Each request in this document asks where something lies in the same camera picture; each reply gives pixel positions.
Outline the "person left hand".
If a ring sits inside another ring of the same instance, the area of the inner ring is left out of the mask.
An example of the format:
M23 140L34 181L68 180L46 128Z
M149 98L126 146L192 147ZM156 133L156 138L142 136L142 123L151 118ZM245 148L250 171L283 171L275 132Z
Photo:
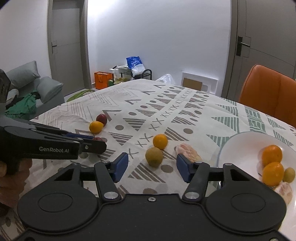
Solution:
M18 204L19 195L23 192L26 180L30 175L32 159L22 159L18 172L14 175L6 174L6 164L1 162L1 203L14 208Z

